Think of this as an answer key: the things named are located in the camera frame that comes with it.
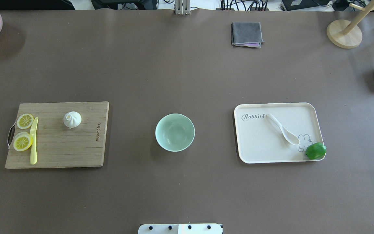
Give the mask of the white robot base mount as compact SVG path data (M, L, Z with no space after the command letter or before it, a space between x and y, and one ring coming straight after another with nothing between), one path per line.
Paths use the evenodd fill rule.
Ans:
M138 234L223 234L222 224L186 223L186 224L143 224Z

